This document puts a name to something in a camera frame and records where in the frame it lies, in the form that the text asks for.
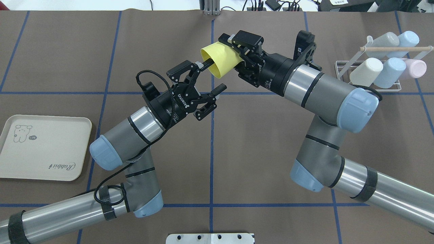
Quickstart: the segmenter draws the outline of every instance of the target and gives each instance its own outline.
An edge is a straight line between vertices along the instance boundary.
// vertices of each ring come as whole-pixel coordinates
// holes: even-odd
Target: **white label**
[[[348,4],[348,0],[330,0],[332,5],[343,5]]]

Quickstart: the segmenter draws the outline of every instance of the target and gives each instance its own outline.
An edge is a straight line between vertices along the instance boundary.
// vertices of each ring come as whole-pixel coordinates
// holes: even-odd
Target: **robotic arm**
[[[323,186],[336,189],[433,233],[434,195],[338,155],[347,131],[358,133],[363,129],[378,99],[363,88],[322,73],[312,61],[314,38],[300,31],[293,59],[266,53],[262,50],[263,37],[242,30],[236,35],[221,35],[219,42],[241,57],[235,66],[241,79],[316,114],[291,170],[293,181],[316,192]]]
[[[195,88],[199,74],[213,63],[211,59],[204,63],[186,60],[177,65],[167,72],[173,85],[163,93],[151,82],[142,85],[139,76],[153,73],[162,80],[163,77],[149,70],[140,72],[136,79],[146,106],[90,145],[92,157],[103,169],[124,166],[126,182],[102,186],[104,180],[97,190],[14,214],[0,221],[0,244],[40,243],[130,211],[138,218],[158,212],[163,207],[163,199],[148,148],[189,113],[200,121],[217,107],[218,95],[226,89],[224,84],[205,94]]]

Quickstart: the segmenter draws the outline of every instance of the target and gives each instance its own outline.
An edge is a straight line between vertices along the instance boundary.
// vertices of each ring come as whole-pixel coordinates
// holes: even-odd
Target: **bear drawing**
[[[13,141],[24,142],[27,138],[27,135],[30,133],[31,128],[31,125],[16,125],[15,132],[13,133]]]

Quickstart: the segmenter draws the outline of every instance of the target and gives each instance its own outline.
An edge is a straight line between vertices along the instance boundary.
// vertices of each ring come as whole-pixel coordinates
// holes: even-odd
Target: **drying rack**
[[[349,60],[349,61],[336,61],[335,62],[335,71],[336,77],[346,83],[350,83],[349,74],[351,71],[355,70],[363,61],[357,61],[365,52],[395,52],[395,51],[406,51],[406,52],[419,52],[413,59],[422,59],[429,52],[432,51],[432,46],[418,46],[418,47],[370,47],[373,43],[372,36],[366,37],[366,45],[360,47],[359,51]],[[384,89],[380,88],[374,84],[371,85],[371,88],[379,91],[379,92],[399,92],[401,91],[401,84],[399,80],[397,80],[392,87]]]

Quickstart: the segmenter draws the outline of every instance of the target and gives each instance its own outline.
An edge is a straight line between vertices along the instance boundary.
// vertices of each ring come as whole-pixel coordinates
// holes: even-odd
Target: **red object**
[[[0,1],[0,10],[10,10]]]

